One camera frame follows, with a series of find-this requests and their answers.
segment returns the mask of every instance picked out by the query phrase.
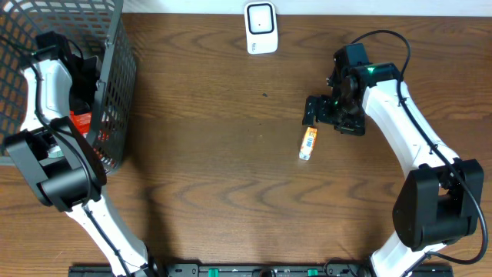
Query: black mesh basket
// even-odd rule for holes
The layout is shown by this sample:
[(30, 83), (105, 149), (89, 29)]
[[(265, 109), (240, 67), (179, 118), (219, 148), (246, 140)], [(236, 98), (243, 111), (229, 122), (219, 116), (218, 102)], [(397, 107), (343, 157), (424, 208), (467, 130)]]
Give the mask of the black mesh basket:
[[(35, 36), (55, 31), (102, 61), (87, 140), (107, 173), (119, 166), (125, 144), (135, 60), (121, 21), (123, 0), (0, 0), (0, 35), (25, 48)], [(27, 83), (18, 53), (0, 42), (0, 142), (19, 132), (27, 105)], [(0, 164), (13, 165), (2, 147)]]

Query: wooden table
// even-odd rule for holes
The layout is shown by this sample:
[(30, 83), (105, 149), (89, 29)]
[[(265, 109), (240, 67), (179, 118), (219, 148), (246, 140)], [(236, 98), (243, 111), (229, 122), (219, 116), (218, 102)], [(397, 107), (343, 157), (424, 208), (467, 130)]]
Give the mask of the wooden table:
[[(414, 101), (453, 150), (484, 167), (492, 222), (491, 19), (278, 16), (279, 48), (263, 56), (246, 52), (241, 15), (123, 19), (138, 77), (128, 155), (108, 190), (162, 261), (314, 263), (364, 259), (383, 245), (404, 179), (377, 126), (367, 120), (367, 134), (354, 137), (320, 125), (311, 160), (298, 158), (304, 100), (329, 93), (336, 50), (378, 28), (409, 38)], [(371, 61), (402, 65), (397, 39), (364, 43)], [(66, 276), (75, 263), (106, 263), (17, 169), (0, 175), (0, 275)], [(478, 229), (444, 252), (470, 258), (480, 240)], [(454, 270), (489, 276), (492, 253)]]

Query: green connector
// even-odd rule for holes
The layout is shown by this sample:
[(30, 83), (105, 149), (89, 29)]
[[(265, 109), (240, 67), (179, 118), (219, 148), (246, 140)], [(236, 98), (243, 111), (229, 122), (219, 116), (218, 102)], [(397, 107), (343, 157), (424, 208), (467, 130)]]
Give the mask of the green connector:
[(218, 269), (209, 269), (208, 277), (218, 277)]
[(317, 269), (308, 269), (307, 276), (317, 276)]

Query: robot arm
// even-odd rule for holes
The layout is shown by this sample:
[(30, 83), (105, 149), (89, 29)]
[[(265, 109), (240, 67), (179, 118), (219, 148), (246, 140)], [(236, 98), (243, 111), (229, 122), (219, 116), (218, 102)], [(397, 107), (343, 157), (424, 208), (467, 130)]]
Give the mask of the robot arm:
[[(396, 87), (397, 80), (389, 80), (378, 82), (373, 88), (367, 88), (362, 106), (389, 142), (400, 162), (404, 177), (406, 178), (411, 170), (418, 169), (419, 165), (427, 164), (430, 167), (444, 165), (436, 155), (431, 154), (429, 145), (422, 139), (418, 130), (399, 105)], [(405, 83), (401, 84), (401, 92), (406, 98), (408, 108), (419, 121), (420, 126), (433, 141), (439, 144), (439, 149), (445, 154), (449, 162), (458, 158), (457, 154), (449, 149), (429, 126), (412, 101)], [(384, 246), (371, 256), (372, 269), (376, 276), (402, 276), (412, 265), (418, 263), (426, 252), (436, 252), (445, 246), (443, 243), (438, 243), (414, 252), (394, 232)]]
[[(97, 57), (82, 60), (73, 55), (66, 38), (54, 32), (36, 40), (41, 50), (24, 70), (27, 115), (22, 131), (5, 139), (6, 150), (38, 200), (65, 212), (85, 229), (110, 262), (114, 276), (164, 276), (112, 205), (100, 158), (68, 117), (71, 110), (84, 111), (91, 105)], [(36, 109), (44, 118), (38, 118)]]
[[(395, 232), (371, 256), (371, 266), (360, 277), (401, 277), (419, 265), (428, 252), (437, 252), (477, 227), (476, 209), (463, 188), (448, 172), (422, 138), (400, 104), (397, 80), (400, 72), (392, 63), (374, 65), (362, 44), (346, 45), (334, 55), (335, 70), (328, 84), (332, 96), (310, 96), (303, 124), (323, 122), (342, 134), (363, 135), (365, 115), (381, 129), (393, 149), (406, 178), (393, 210)], [(484, 173), (476, 160), (461, 161), (429, 126), (401, 83), (401, 95), (418, 125), (437, 144), (480, 201)], [(439, 195), (439, 188), (448, 189)]]

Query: white wall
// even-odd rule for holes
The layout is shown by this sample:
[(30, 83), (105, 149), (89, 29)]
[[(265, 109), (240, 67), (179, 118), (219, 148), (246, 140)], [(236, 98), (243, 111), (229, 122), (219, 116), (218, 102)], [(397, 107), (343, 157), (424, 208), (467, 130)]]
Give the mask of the white wall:
[[(242, 14), (248, 0), (125, 0), (123, 12)], [(271, 0), (281, 15), (492, 16), (492, 0)]]

